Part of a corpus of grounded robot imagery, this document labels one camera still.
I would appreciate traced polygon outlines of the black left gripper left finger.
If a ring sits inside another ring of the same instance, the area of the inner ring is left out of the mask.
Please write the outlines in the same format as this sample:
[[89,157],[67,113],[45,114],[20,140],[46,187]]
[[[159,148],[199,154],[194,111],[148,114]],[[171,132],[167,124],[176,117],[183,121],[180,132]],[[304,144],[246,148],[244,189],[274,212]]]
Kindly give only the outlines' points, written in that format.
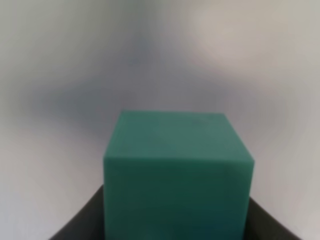
[[101,186],[52,240],[104,240],[104,194]]

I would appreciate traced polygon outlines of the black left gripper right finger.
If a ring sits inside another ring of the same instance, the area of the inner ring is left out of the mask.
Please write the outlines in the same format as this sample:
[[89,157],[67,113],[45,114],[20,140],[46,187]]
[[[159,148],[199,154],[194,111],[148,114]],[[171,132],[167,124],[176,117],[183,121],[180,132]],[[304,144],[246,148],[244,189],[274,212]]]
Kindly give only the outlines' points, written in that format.
[[301,240],[252,198],[249,199],[244,240]]

